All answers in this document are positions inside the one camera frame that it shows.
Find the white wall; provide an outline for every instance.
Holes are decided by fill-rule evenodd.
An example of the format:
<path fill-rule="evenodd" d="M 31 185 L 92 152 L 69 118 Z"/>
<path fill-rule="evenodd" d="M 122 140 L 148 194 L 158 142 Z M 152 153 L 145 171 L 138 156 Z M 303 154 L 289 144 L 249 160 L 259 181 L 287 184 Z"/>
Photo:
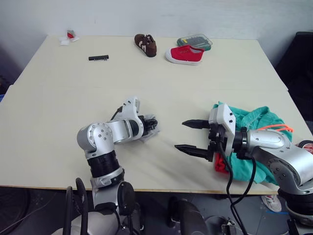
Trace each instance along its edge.
<path fill-rule="evenodd" d="M 275 65 L 297 31 L 313 29 L 313 1 L 0 0 L 0 48 L 20 69 L 47 34 L 69 28 L 78 35 L 258 39 Z"/>

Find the red object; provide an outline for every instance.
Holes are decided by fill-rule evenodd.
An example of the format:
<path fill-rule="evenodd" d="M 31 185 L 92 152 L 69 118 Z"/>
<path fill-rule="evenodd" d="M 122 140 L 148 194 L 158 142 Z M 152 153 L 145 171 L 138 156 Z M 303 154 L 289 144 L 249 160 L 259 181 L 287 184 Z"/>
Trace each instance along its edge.
<path fill-rule="evenodd" d="M 215 163 L 214 163 L 215 170 L 217 172 L 222 172 L 222 173 L 227 173 L 228 171 L 226 170 L 226 165 L 223 161 L 223 158 L 219 153 L 215 154 Z"/>
<path fill-rule="evenodd" d="M 169 50 L 166 58 L 173 63 L 178 64 L 197 64 L 201 61 L 204 50 L 201 48 L 194 48 L 190 45 L 175 47 Z"/>
<path fill-rule="evenodd" d="M 67 33 L 67 37 L 68 38 L 74 38 L 74 35 L 70 34 L 70 33 Z"/>

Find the orange strap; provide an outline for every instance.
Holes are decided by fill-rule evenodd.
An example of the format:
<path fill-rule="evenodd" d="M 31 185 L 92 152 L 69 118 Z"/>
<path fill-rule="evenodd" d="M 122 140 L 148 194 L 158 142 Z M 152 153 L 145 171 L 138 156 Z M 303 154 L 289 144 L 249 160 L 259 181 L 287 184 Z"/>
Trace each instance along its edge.
<path fill-rule="evenodd" d="M 280 129 L 275 129 L 275 131 L 290 131 L 293 132 L 293 129 L 285 124 L 275 124 L 275 125 L 269 125 L 269 126 L 264 126 L 259 128 L 258 130 L 264 130 L 264 129 L 268 129 L 271 127 L 284 127 L 284 128 L 280 128 Z"/>

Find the white shoe sole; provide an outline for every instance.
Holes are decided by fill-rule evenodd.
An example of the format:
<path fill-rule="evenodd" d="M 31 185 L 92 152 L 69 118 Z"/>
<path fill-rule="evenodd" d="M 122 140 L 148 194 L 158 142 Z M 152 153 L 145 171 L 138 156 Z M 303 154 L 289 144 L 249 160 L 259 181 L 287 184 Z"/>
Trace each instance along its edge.
<path fill-rule="evenodd" d="M 197 62 L 194 62 L 194 61 L 185 61 L 185 60 L 177 60 L 177 59 L 174 59 L 171 55 L 171 49 L 168 49 L 166 52 L 165 52 L 165 57 L 168 61 L 172 62 L 172 63 L 175 63 L 175 64 L 182 64 L 182 65 L 198 65 L 201 63 L 201 61 L 197 61 Z"/>

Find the white sneaker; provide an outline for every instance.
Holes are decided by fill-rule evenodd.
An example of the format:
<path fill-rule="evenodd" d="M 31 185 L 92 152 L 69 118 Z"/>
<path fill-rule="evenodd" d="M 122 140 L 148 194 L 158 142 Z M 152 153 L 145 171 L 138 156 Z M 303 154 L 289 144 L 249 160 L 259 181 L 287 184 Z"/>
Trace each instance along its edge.
<path fill-rule="evenodd" d="M 261 196 L 263 203 L 273 212 L 281 212 L 282 204 L 280 203 L 277 195 Z"/>

